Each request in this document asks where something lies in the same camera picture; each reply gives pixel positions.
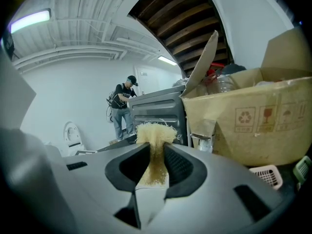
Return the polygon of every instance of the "backpack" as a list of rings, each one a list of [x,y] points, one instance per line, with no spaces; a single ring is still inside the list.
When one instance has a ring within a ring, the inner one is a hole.
[[[110,107],[112,107],[112,103],[113,103],[113,100],[115,99],[115,97],[118,96],[118,95],[115,95],[115,96],[114,96],[115,91],[116,91],[116,90],[113,90],[113,91],[109,94],[108,99],[106,99],[106,100],[107,100],[107,103],[108,103],[108,105],[109,105]],[[117,104],[119,107],[122,107],[123,105],[125,105],[125,104],[127,104],[127,103],[125,102],[125,103],[123,103],[122,105],[119,105],[119,104],[116,102],[116,104]]]

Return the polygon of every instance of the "cardboard box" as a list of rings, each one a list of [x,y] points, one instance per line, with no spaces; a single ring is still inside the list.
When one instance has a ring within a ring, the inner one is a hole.
[[[214,153],[248,166],[301,159],[312,142],[312,58],[300,29],[270,40],[261,68],[232,74],[240,89],[205,96],[199,84],[217,39],[215,32],[181,95],[191,132],[211,136],[215,131]]]

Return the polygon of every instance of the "white basket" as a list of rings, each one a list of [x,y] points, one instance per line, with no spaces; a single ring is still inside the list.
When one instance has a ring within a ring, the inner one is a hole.
[[[283,184],[283,179],[281,174],[279,173],[276,166],[268,165],[268,166],[260,166],[250,168],[249,171],[256,174],[258,177],[263,179],[269,185],[271,185],[275,190],[280,188]]]

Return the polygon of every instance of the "recycling symbol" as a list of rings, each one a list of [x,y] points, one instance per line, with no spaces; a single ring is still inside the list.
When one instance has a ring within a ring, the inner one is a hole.
[[[252,119],[252,116],[249,114],[248,111],[242,112],[241,115],[238,117],[240,123],[249,123]]]

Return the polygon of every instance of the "ceiling light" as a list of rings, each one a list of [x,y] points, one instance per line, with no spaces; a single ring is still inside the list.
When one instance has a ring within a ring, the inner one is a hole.
[[[40,11],[29,16],[25,16],[15,21],[14,23],[12,23],[11,34],[18,31],[19,29],[22,29],[34,23],[48,21],[50,17],[51,17],[50,10],[44,10],[44,11]]]
[[[165,61],[165,62],[167,62],[167,63],[169,63],[169,64],[171,64],[171,65],[173,65],[173,66],[177,65],[174,61],[171,61],[171,60],[169,60],[168,58],[165,58],[165,57],[163,57],[163,56],[158,57],[158,59],[159,59],[159,60],[162,60],[162,61]]]

